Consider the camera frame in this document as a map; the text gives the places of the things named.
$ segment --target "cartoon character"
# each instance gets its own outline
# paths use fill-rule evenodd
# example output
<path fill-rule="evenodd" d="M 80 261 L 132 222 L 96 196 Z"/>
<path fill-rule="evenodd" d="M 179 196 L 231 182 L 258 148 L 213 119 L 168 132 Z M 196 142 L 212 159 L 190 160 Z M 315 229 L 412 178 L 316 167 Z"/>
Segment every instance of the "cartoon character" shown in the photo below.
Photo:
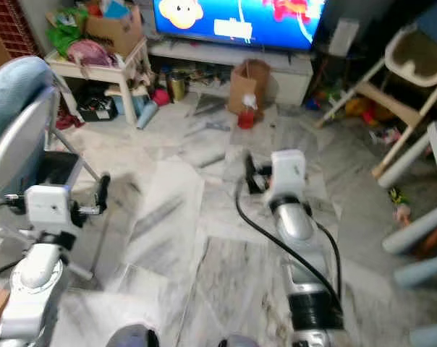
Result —
<path fill-rule="evenodd" d="M 190 29 L 204 15 L 198 0 L 161 0 L 159 10 L 179 29 Z"/>
<path fill-rule="evenodd" d="M 307 0 L 263 0 L 263 4 L 272 3 L 275 9 L 275 20 L 280 22 L 284 17 L 298 17 L 302 19 L 304 24 L 310 21 L 310 18 L 305 15 L 307 12 Z"/>

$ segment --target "white tv cabinet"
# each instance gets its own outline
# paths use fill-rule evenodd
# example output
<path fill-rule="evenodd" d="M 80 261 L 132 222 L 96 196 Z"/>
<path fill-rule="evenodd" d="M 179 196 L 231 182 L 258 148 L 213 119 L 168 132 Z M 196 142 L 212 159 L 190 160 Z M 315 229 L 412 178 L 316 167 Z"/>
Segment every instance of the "white tv cabinet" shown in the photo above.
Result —
<path fill-rule="evenodd" d="M 300 106 L 312 79 L 313 70 L 310 57 L 291 56 L 273 51 L 258 51 L 254 48 L 226 46 L 217 43 L 188 43 L 187 41 L 163 40 L 148 43 L 148 53 L 152 56 L 200 61 L 212 64 L 236 66 L 245 59 L 260 59 L 271 66 L 267 98 L 277 103 Z M 190 91 L 227 97 L 229 83 L 219 88 L 199 84 L 190 86 Z"/>

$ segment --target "red bottle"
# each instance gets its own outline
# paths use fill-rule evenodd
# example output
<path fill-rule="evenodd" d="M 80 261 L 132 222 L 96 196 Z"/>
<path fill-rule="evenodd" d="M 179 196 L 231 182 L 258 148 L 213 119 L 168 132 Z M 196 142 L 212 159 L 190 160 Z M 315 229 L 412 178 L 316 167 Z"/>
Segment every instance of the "red bottle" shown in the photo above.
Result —
<path fill-rule="evenodd" d="M 254 110 L 247 107 L 238 116 L 238 126 L 241 129 L 251 129 L 254 126 Z"/>

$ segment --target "tv screen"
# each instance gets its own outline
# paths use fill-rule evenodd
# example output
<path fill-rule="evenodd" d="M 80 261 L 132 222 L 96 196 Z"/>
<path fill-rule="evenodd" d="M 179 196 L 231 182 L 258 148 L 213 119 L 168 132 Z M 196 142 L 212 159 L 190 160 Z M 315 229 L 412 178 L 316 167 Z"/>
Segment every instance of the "tv screen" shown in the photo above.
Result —
<path fill-rule="evenodd" d="M 249 46 L 308 50 L 325 0 L 153 0 L 157 31 Z"/>

